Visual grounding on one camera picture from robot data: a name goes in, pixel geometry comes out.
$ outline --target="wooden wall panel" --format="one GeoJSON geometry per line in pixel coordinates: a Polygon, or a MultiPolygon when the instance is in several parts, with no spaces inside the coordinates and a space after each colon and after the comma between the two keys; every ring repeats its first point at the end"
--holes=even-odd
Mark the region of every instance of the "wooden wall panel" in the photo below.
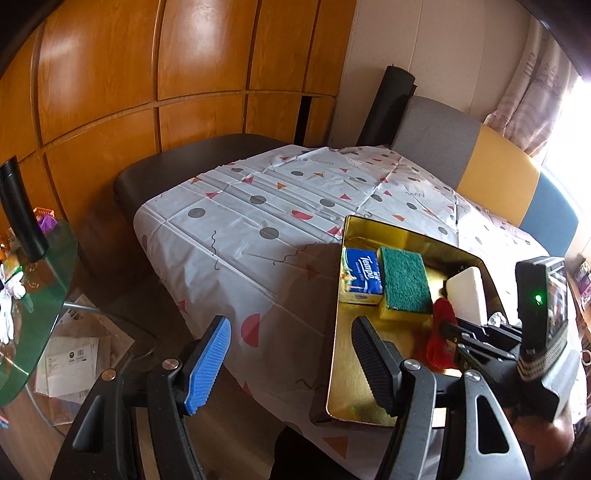
{"type": "MultiPolygon", "coordinates": [[[[22,180],[31,206],[49,208],[55,211],[56,216],[63,217],[56,196],[53,194],[47,172],[41,156],[34,152],[22,160],[18,167],[21,169],[22,180]]],[[[8,220],[4,210],[0,208],[0,232],[8,228],[8,220]]]]}
{"type": "Polygon", "coordinates": [[[356,0],[320,0],[304,91],[339,93],[356,0]]]}
{"type": "Polygon", "coordinates": [[[243,90],[257,0],[168,0],[158,98],[243,90]]]}
{"type": "Polygon", "coordinates": [[[333,113],[335,112],[334,98],[313,98],[310,105],[310,114],[308,116],[308,125],[306,126],[306,136],[304,137],[304,146],[315,148],[325,147],[332,123],[333,113]]]}
{"type": "Polygon", "coordinates": [[[162,150],[242,133],[244,95],[221,95],[161,107],[162,150]]]}
{"type": "Polygon", "coordinates": [[[301,92],[319,0],[262,0],[250,88],[301,92]]]}
{"type": "Polygon", "coordinates": [[[125,269],[144,257],[115,203],[113,182],[156,151],[151,109],[97,125],[47,151],[61,204],[95,274],[131,274],[125,269]]]}
{"type": "Polygon", "coordinates": [[[37,32],[18,51],[0,79],[0,163],[22,160],[37,144],[31,115],[31,58],[37,32]]]}
{"type": "Polygon", "coordinates": [[[252,93],[246,107],[246,133],[292,143],[300,111],[300,95],[252,93]]]}
{"type": "Polygon", "coordinates": [[[158,0],[66,0],[46,23],[39,61],[43,142],[154,96],[158,0]]]}

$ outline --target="green scouring sponge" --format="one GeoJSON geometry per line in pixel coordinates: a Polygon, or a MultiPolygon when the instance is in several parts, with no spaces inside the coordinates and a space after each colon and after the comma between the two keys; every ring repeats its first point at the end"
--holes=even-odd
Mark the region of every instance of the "green scouring sponge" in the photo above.
{"type": "Polygon", "coordinates": [[[384,282],[380,318],[421,322],[428,319],[433,311],[433,302],[421,255],[408,250],[380,247],[378,258],[384,282]],[[408,313],[424,315],[409,316],[408,313]]]}

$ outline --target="red triangle pattern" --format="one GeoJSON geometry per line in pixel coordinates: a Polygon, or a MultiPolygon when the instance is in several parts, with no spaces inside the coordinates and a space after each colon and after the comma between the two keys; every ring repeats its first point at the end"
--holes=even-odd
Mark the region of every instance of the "red triangle pattern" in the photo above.
{"type": "Polygon", "coordinates": [[[248,384],[246,382],[244,382],[244,385],[242,386],[242,391],[252,397],[251,389],[248,387],[248,384]]]}
{"type": "Polygon", "coordinates": [[[349,437],[322,437],[322,439],[341,457],[347,458],[349,437]]]}
{"type": "Polygon", "coordinates": [[[312,215],[308,215],[307,213],[304,213],[304,212],[299,212],[298,210],[292,210],[291,214],[295,218],[299,218],[300,220],[311,220],[314,218],[312,215]]]}
{"type": "Polygon", "coordinates": [[[261,326],[261,314],[254,313],[244,319],[240,326],[240,336],[247,345],[258,346],[259,328],[261,326]]]}
{"type": "Polygon", "coordinates": [[[185,309],[185,301],[181,300],[180,302],[177,303],[177,308],[179,309],[179,311],[183,312],[183,313],[187,313],[187,310],[185,309]]]}

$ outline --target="green glass tabletop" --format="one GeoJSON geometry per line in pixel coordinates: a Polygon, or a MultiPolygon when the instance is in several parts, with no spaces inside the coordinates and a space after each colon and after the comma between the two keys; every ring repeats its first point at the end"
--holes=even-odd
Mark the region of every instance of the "green glass tabletop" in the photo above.
{"type": "Polygon", "coordinates": [[[29,263],[18,251],[27,295],[13,300],[14,340],[0,344],[0,406],[19,394],[35,370],[72,284],[77,243],[70,225],[59,220],[47,239],[49,250],[38,262],[29,263]]]}

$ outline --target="window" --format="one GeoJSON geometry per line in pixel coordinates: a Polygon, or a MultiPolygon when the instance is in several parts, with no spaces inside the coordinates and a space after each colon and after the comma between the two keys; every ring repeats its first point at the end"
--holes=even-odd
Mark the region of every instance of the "window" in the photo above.
{"type": "Polygon", "coordinates": [[[579,78],[565,98],[542,167],[591,219],[591,83],[579,78]]]}

